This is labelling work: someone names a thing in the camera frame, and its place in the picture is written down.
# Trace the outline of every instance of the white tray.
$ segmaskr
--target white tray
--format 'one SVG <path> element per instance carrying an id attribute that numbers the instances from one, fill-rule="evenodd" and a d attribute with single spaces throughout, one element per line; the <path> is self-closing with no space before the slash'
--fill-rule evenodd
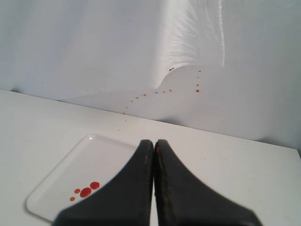
<path id="1" fill-rule="evenodd" d="M 137 146 L 97 134 L 83 138 L 35 188 L 27 199 L 27 209 L 53 221 L 57 214 L 83 198 L 75 189 L 99 182 L 101 189 L 128 162 Z"/>

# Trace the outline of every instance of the white table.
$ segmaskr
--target white table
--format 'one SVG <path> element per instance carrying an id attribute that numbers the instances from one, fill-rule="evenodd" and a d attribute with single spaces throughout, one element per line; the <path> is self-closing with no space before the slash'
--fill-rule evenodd
<path id="1" fill-rule="evenodd" d="M 253 209 L 265 226 L 301 225 L 297 150 L 4 90 L 0 106 L 2 226 L 50 224 L 28 213 L 25 200 L 91 133 L 134 144 L 167 139 L 199 179 Z M 156 225 L 152 204 L 151 225 Z"/>

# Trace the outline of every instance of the red splatter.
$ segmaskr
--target red splatter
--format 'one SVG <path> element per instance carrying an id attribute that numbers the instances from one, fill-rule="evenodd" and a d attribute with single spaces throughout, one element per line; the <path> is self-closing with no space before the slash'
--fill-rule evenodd
<path id="1" fill-rule="evenodd" d="M 89 196 L 91 193 L 92 193 L 92 189 L 89 187 L 85 187 L 83 190 L 81 190 L 80 196 L 82 198 L 85 198 L 85 197 Z"/>
<path id="2" fill-rule="evenodd" d="M 80 189 L 79 189 L 79 188 L 75 189 L 75 190 L 74 190 L 74 193 L 75 193 L 75 194 L 80 193 Z"/>
<path id="3" fill-rule="evenodd" d="M 90 187 L 93 189 L 93 190 L 96 190 L 100 187 L 100 183 L 97 182 L 97 181 L 94 181 L 90 184 Z"/>

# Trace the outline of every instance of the dark rubber pad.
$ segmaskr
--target dark rubber pad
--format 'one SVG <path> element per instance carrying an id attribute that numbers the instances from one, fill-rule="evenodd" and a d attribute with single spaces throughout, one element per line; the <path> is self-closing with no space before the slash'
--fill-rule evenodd
<path id="1" fill-rule="evenodd" d="M 63 210 L 52 225 L 148 226 L 153 151 L 152 142 L 142 140 L 120 173 L 95 194 Z"/>
<path id="2" fill-rule="evenodd" d="M 261 226 L 249 209 L 197 179 L 165 140 L 154 153 L 155 195 L 160 226 Z"/>

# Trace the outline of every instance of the red dot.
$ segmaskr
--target red dot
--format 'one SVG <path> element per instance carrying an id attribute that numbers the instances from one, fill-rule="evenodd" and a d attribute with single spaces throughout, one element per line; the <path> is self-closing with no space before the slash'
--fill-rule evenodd
<path id="1" fill-rule="evenodd" d="M 83 190 L 81 190 L 80 196 L 81 196 L 82 198 L 85 198 L 85 197 L 87 197 L 88 195 L 90 195 L 91 193 L 92 193 L 92 189 L 89 188 L 89 187 L 85 187 Z"/>
<path id="2" fill-rule="evenodd" d="M 96 181 L 94 181 L 94 182 L 92 182 L 92 183 L 90 184 L 90 187 L 91 187 L 93 190 L 98 189 L 99 186 L 100 186 L 100 183 L 99 183 L 99 182 L 96 182 Z"/>
<path id="3" fill-rule="evenodd" d="M 75 189 L 75 190 L 74 190 L 74 193 L 75 193 L 75 194 L 80 193 L 80 189 L 79 189 L 79 188 Z"/>

